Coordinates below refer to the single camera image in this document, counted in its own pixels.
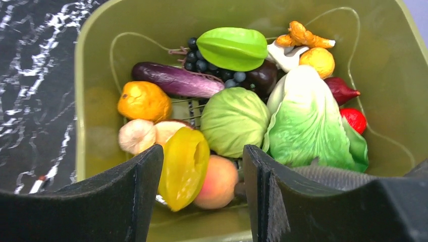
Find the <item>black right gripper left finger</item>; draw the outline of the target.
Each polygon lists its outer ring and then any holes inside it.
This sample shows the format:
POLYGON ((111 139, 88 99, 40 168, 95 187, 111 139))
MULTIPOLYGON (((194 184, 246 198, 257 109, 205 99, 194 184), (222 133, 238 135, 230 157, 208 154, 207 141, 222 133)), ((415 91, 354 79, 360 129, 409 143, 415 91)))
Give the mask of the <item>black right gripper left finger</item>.
POLYGON ((55 192, 1 192, 1 241, 146 241, 163 158, 154 145, 55 192))

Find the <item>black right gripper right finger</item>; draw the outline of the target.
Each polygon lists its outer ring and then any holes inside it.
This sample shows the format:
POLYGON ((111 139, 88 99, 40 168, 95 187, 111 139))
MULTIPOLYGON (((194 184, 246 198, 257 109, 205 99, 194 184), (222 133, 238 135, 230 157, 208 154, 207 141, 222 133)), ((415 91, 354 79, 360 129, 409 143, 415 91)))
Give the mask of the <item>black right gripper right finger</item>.
POLYGON ((253 241, 427 241, 427 161, 404 177, 315 181, 246 145, 243 170, 253 241))

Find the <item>green toy cabbage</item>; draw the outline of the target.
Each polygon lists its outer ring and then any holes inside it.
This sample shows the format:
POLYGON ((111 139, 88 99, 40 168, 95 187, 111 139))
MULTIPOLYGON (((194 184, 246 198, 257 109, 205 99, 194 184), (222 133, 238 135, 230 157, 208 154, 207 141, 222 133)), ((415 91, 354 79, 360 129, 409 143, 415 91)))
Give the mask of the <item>green toy cabbage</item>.
POLYGON ((215 94, 200 117, 200 131, 220 156, 242 157, 245 145, 260 147, 271 113, 258 95, 242 87, 215 94))

